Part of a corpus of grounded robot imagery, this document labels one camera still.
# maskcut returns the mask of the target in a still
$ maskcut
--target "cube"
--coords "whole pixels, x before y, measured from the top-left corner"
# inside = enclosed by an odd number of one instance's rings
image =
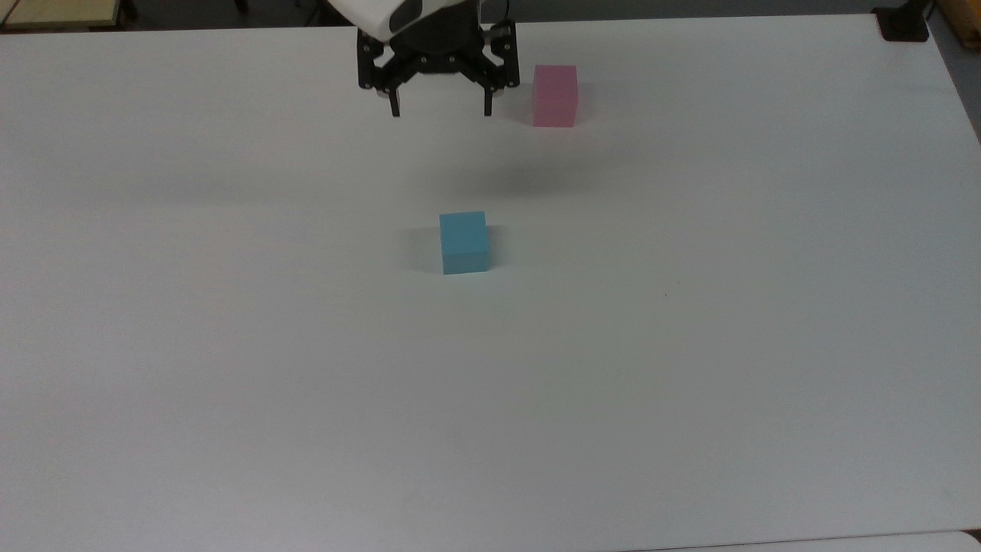
[[[491,241],[484,211],[439,216],[442,273],[486,272],[491,268]]]
[[[579,79],[574,65],[536,65],[533,119],[536,127],[565,127],[576,124]]]

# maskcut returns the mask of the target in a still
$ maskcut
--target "wooden surface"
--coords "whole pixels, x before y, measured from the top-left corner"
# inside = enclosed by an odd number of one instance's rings
[[[120,0],[21,0],[5,30],[19,28],[110,27],[116,24]]]
[[[397,120],[353,28],[0,37],[0,550],[979,526],[981,146],[934,41],[517,33],[493,117],[419,76]],[[538,64],[575,128],[530,125]],[[443,276],[466,210],[495,266]]]
[[[981,0],[937,0],[960,42],[981,49]]]

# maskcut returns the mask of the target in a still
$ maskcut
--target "floor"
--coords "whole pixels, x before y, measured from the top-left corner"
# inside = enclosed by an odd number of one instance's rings
[[[320,0],[248,0],[241,14],[233,0],[134,0],[139,19],[132,29],[299,27],[311,20]],[[502,15],[522,21],[572,21],[636,18],[691,18],[868,13],[901,0],[486,0],[488,19]],[[313,25],[330,23],[323,17]],[[960,46],[938,11],[930,27],[940,46],[960,99],[981,139],[981,54]]]

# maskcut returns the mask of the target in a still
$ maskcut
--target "table surface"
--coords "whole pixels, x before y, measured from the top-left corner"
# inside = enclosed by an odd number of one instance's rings
[[[590,552],[981,525],[981,146],[871,16],[0,37],[0,548]],[[530,126],[577,65],[575,129]],[[484,210],[490,272],[439,274]]]
[[[981,552],[981,544],[962,532],[939,532],[720,546],[712,552]]]
[[[120,0],[21,0],[3,28],[111,26],[116,23],[119,3]]]

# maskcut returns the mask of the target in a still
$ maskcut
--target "black bracket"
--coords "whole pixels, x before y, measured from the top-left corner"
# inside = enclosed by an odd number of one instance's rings
[[[365,89],[376,89],[388,97],[391,115],[398,117],[398,88],[417,74],[460,73],[484,89],[484,115],[490,116],[493,97],[505,88],[521,84],[518,73],[518,42],[513,21],[501,22],[488,30],[482,30],[473,22],[465,31],[466,36],[453,44],[453,49],[417,47],[418,40],[412,34],[406,38],[397,35],[388,44],[392,57],[382,67],[375,60],[385,54],[386,45],[358,30],[358,84]],[[484,47],[503,63],[496,65],[484,55]]]
[[[873,9],[882,37],[890,42],[926,42],[930,29],[923,19],[923,10],[930,1],[909,0],[899,8]]]

